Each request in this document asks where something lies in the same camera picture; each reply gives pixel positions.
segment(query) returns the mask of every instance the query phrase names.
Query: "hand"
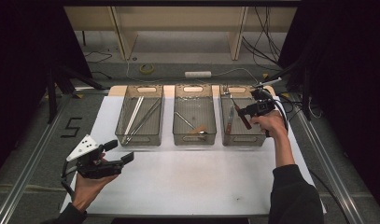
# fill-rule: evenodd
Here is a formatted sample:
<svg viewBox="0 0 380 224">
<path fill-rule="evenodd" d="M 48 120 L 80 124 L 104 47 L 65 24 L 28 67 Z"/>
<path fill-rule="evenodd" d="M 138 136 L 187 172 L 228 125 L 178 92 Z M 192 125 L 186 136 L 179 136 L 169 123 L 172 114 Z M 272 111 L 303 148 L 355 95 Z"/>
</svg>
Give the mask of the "hand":
<svg viewBox="0 0 380 224">
<path fill-rule="evenodd" d="M 79 212 L 84 213 L 105 185 L 117 178 L 117 176 L 118 175 L 112 175 L 100 179 L 89 179 L 77 173 L 73 206 L 75 206 Z"/>
<path fill-rule="evenodd" d="M 281 134 L 285 136 L 288 134 L 283 118 L 277 110 L 273 110 L 264 116 L 253 117 L 250 123 L 259 124 L 261 131 L 265 133 L 265 131 L 268 130 L 269 135 L 273 138 Z"/>
</svg>

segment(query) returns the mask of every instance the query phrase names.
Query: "roll of tape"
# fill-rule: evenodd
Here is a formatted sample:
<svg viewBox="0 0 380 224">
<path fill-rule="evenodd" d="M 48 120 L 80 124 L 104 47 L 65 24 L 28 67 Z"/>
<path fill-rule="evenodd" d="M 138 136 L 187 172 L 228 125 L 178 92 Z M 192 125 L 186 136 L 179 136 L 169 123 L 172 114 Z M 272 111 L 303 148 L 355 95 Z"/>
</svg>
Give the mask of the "roll of tape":
<svg viewBox="0 0 380 224">
<path fill-rule="evenodd" d="M 140 66 L 140 73 L 143 75 L 151 75 L 155 71 L 154 65 L 143 64 Z"/>
</svg>

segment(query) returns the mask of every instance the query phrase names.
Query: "black sleeve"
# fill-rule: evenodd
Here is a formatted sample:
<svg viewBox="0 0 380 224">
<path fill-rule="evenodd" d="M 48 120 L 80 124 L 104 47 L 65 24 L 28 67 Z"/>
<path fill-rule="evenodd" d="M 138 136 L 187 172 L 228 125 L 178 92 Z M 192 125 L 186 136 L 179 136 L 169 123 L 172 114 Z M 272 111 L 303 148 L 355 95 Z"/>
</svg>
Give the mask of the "black sleeve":
<svg viewBox="0 0 380 224">
<path fill-rule="evenodd" d="M 84 214 L 80 213 L 75 206 L 69 203 L 58 218 L 42 222 L 41 224 L 80 224 L 86 218 L 86 212 Z"/>
<path fill-rule="evenodd" d="M 274 169 L 269 223 L 323 222 L 323 210 L 317 190 L 303 179 L 298 165 Z"/>
</svg>

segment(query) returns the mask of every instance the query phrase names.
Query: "white tabletop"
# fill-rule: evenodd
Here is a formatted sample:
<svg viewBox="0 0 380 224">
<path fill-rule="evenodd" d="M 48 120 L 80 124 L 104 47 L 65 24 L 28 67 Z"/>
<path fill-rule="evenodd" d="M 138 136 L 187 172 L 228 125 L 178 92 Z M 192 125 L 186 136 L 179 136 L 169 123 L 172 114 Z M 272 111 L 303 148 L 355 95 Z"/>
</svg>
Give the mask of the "white tabletop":
<svg viewBox="0 0 380 224">
<path fill-rule="evenodd" d="M 123 97 L 102 102 L 91 137 L 99 144 L 117 139 L 115 129 Z M 135 151 L 134 161 L 108 184 L 88 208 L 89 214 L 112 217 L 256 216 L 267 215 L 274 181 L 274 142 L 262 147 L 222 145 L 218 98 L 214 97 L 218 133 L 213 146 L 175 146 L 174 98 L 164 103 L 162 143 L 159 147 L 121 147 L 108 151 L 109 161 Z M 294 159 L 305 180 L 314 185 L 292 130 Z M 63 209 L 70 202 L 67 195 Z"/>
</svg>

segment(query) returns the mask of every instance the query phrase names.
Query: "power strip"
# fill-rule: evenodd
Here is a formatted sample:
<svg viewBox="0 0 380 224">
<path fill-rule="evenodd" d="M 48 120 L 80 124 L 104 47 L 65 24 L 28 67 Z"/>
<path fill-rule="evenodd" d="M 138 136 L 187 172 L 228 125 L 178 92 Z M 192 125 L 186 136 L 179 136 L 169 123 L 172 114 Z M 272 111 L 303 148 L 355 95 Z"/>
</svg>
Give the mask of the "power strip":
<svg viewBox="0 0 380 224">
<path fill-rule="evenodd" d="M 212 77 L 212 73 L 210 71 L 203 71 L 203 72 L 185 72 L 186 77 Z"/>
</svg>

